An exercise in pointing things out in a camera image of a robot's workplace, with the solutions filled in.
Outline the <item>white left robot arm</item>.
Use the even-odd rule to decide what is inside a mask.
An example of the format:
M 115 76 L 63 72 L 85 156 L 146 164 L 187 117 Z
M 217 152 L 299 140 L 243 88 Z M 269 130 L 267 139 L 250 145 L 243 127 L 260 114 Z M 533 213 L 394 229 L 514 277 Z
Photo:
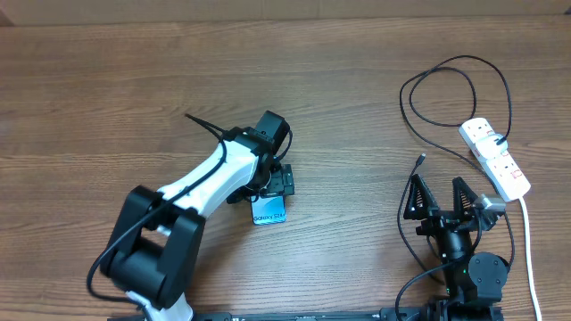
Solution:
M 142 185 L 124 201 L 109 242 L 87 273 L 95 298 L 135 305 L 137 320 L 194 320 L 186 300 L 203 231 L 224 202 L 248 202 L 258 226 L 286 221 L 294 176 L 283 163 L 293 140 L 286 120 L 265 111 L 254 127 L 219 128 L 203 119 L 218 145 L 178 181 Z

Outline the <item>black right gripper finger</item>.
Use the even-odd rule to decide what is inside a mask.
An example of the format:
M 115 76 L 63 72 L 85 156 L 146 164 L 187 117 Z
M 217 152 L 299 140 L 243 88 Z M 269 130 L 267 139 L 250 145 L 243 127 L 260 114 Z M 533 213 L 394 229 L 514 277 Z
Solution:
M 424 178 L 419 174 L 414 174 L 411 177 L 409 197 L 403 217 L 411 220 L 423 220 L 432 217 L 437 211 L 438 203 Z
M 458 215 L 469 215 L 478 195 L 468 186 L 462 177 L 452 179 L 453 210 Z

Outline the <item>Samsung Galaxy smartphone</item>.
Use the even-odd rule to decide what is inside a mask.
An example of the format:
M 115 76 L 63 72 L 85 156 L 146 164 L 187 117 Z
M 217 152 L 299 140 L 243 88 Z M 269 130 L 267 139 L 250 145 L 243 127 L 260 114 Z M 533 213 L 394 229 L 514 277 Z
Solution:
M 259 198 L 251 203 L 251 209 L 252 222 L 257 226 L 283 223 L 287 219 L 283 196 Z

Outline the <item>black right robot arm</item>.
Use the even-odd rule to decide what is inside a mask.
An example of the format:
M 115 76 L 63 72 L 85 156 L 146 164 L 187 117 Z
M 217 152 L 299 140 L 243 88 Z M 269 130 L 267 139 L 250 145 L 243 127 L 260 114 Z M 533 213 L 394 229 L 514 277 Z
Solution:
M 441 265 L 414 277 L 403 287 L 441 271 L 447 294 L 434 296 L 420 308 L 395 308 L 399 320 L 502 320 L 496 306 L 502 299 L 510 265 L 504 258 L 476 250 L 483 232 L 506 214 L 497 194 L 478 195 L 461 178 L 452 180 L 453 209 L 443 210 L 424 179 L 410 178 L 410 194 L 403 217 L 417 220 L 416 234 L 435 240 Z

